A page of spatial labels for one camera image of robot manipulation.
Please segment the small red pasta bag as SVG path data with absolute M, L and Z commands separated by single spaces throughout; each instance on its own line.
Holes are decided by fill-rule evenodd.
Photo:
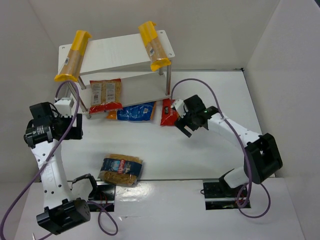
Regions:
M 162 100 L 162 112 L 160 126 L 173 126 L 179 115 L 172 108 L 173 100 L 167 98 Z

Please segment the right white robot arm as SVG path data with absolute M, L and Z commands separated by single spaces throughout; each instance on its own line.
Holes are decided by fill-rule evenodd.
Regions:
M 243 166 L 218 179 L 223 192 L 250 182 L 259 185 L 283 167 L 276 140 L 271 134 L 260 134 L 241 126 L 220 113 L 217 107 L 206 107 L 198 95 L 174 100 L 171 107 L 178 114 L 174 125 L 187 137 L 198 128 L 205 128 L 244 152 Z

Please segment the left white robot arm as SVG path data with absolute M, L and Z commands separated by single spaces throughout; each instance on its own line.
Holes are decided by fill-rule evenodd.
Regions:
M 40 170 L 43 186 L 43 213 L 37 224 L 59 235 L 91 219 L 88 200 L 97 191 L 97 182 L 85 174 L 68 183 L 62 161 L 63 140 L 81 140 L 83 116 L 72 112 L 74 100 L 63 97 L 54 104 L 42 102 L 30 106 L 24 141 L 30 147 Z

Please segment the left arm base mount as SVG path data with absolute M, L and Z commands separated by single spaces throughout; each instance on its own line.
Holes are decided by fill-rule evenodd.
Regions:
M 116 186 L 103 181 L 97 182 L 97 188 L 88 200 L 99 204 L 108 212 L 114 212 L 115 209 Z

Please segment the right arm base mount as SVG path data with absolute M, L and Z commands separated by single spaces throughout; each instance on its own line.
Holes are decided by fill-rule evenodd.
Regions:
M 200 193 L 204 196 L 205 209 L 209 210 L 229 210 L 237 209 L 236 197 L 241 186 L 223 190 L 217 179 L 204 180 Z

